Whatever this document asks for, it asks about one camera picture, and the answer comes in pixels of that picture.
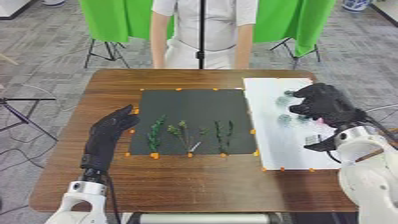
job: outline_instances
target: black mat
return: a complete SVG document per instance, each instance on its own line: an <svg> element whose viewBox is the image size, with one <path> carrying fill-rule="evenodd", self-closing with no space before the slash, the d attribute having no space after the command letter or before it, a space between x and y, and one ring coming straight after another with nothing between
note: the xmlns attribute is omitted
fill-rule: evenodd
<svg viewBox="0 0 398 224"><path fill-rule="evenodd" d="M167 126L183 120L188 133L193 136L193 144L200 141L195 154L218 154L218 141L215 121L222 124L222 135L229 131L232 121L232 136L227 154L248 154L255 151L252 124L246 114L246 102L241 90L147 90L142 92L140 123L135 126L129 151L133 155L149 155L147 133L161 115L167 116L159 131L159 155L186 154L177 138L167 132ZM199 137L199 128L207 129L207 134Z"/></svg>

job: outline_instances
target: cable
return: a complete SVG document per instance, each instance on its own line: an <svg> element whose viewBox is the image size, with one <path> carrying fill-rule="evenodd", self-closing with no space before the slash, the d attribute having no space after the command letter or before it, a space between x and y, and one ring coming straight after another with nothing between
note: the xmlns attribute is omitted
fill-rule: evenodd
<svg viewBox="0 0 398 224"><path fill-rule="evenodd" d="M33 166L39 167L40 169L44 169L44 167L42 167L42 166L31 161L31 159L28 158L26 153L21 151L21 149L8 149L8 150L5 150L5 151L0 153L0 156L1 156L7 152L10 152L10 151L17 151L17 152L21 153L21 155L23 155L26 161L33 164Z"/></svg>
<svg viewBox="0 0 398 224"><path fill-rule="evenodd" d="M7 213L14 212L16 210L26 208L26 207L28 207L28 205L23 205L21 207L12 208L8 211L5 211L5 212L0 213L0 216L5 215Z"/></svg>
<svg viewBox="0 0 398 224"><path fill-rule="evenodd" d="M380 129L380 131L383 132L387 138L390 139L390 141L394 143L398 143L394 134L390 133L390 131L387 130L387 128L382 126L382 124L376 122L374 118L371 116L366 116L367 122L374 125L374 127Z"/></svg>
<svg viewBox="0 0 398 224"><path fill-rule="evenodd" d="M117 224L120 224L119 209L117 209L117 199L115 199L115 188L113 188L113 181L111 181L108 172L104 173L104 176L106 176L108 188L110 188L110 196L111 196L111 207L113 207L115 222L117 222Z"/></svg>
<svg viewBox="0 0 398 224"><path fill-rule="evenodd" d="M389 115L383 117L383 119L378 121L378 123L394 115L394 113L396 113L396 111L398 110L394 110L390 113L389 113Z"/></svg>
<svg viewBox="0 0 398 224"><path fill-rule="evenodd" d="M335 163L341 163L341 161L335 159L335 157L334 157L330 151L326 151L326 155L328 155L330 159L335 161Z"/></svg>
<svg viewBox="0 0 398 224"><path fill-rule="evenodd" d="M369 113L369 112L373 112L373 111L376 111L376 110L389 109L389 108L392 108L392 107L398 107L398 104L392 104L392 105L387 105L387 106L376 107L376 108L373 108L373 109L366 110L366 113Z"/></svg>
<svg viewBox="0 0 398 224"><path fill-rule="evenodd" d="M10 112L8 112L8 115L7 115L7 120L5 120L5 127L8 127L8 117L10 117ZM30 143L31 141L35 141L39 139L39 137L44 135L44 133L40 135L37 135L28 141L23 141L19 139L16 139L14 135L12 135L12 131L10 131L10 128L7 129L7 133L8 133L8 138L21 142L23 144Z"/></svg>
<svg viewBox="0 0 398 224"><path fill-rule="evenodd" d="M55 56L49 60L46 60L46 61L40 63L40 65L37 66L37 68L35 68L35 70L33 70L33 72L31 72L30 78L28 78L28 80L24 81L24 83L28 83L28 81L31 80L31 78L33 78L33 76L35 76L35 73L37 73L39 69L42 68L42 66L44 66L49 62L53 62L53 61L55 61L58 58L62 58L65 55L74 54L74 53L78 53L79 51L85 51L85 50L87 50L87 48L83 48L83 49L79 49L79 50L76 50L76 51L71 51L71 52L67 52L65 54Z"/></svg>
<svg viewBox="0 0 398 224"><path fill-rule="evenodd" d="M19 163L16 163L14 165L10 165L8 167L5 167L5 168L0 170L0 172L3 172L3 171L5 171L7 169L10 169L12 167L19 166L23 163L28 162L28 160L37 159L37 158L49 152L49 150L53 149L55 145L56 145L56 141L53 141L53 145L51 145L51 147L44 150L44 152L42 152L37 156L30 157L23 162L19 162Z"/></svg>
<svg viewBox="0 0 398 224"><path fill-rule="evenodd" d="M24 87L30 87L30 88L40 90L46 94L51 95L51 97L55 98L55 102L56 102L56 104L58 104L58 111L60 111L60 112L65 112L65 111L69 111L69 110L72 110L72 109L76 108L76 106L72 106L72 107L69 107L67 109L62 109L62 104L60 104L60 102L58 102L58 97L55 96L55 94L53 94L47 90L44 90L40 87L37 87L37 86L30 86L30 85L26 85L24 83L23 83L21 85L23 85Z"/></svg>

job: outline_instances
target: white board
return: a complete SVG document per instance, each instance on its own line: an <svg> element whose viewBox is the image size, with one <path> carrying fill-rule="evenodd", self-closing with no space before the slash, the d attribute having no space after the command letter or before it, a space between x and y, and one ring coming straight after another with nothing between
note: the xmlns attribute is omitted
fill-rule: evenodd
<svg viewBox="0 0 398 224"><path fill-rule="evenodd" d="M287 110L302 99L287 97L284 92L302 89L312 81L302 78L248 78L243 81L262 167L268 170L280 167L291 170L337 169L339 164L326 153L303 148L305 137L330 137L334 129L319 121L302 122ZM280 121L280 115L287 115L291 121Z"/></svg>

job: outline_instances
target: leaf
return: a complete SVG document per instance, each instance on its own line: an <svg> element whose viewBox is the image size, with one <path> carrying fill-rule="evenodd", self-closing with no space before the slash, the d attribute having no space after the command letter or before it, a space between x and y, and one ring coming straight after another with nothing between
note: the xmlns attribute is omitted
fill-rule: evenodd
<svg viewBox="0 0 398 224"><path fill-rule="evenodd" d="M184 121L179 121L177 126L186 129L188 128L186 122Z"/></svg>

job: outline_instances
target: person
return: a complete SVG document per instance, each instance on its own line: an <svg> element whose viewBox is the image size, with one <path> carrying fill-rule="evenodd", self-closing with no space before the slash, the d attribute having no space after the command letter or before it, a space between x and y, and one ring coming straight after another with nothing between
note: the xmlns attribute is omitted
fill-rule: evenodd
<svg viewBox="0 0 398 224"><path fill-rule="evenodd" d="M154 69L197 69L200 0L154 0L151 18L151 52ZM167 25L174 15L174 36L167 42ZM204 68L246 69L257 0L206 1Z"/></svg>

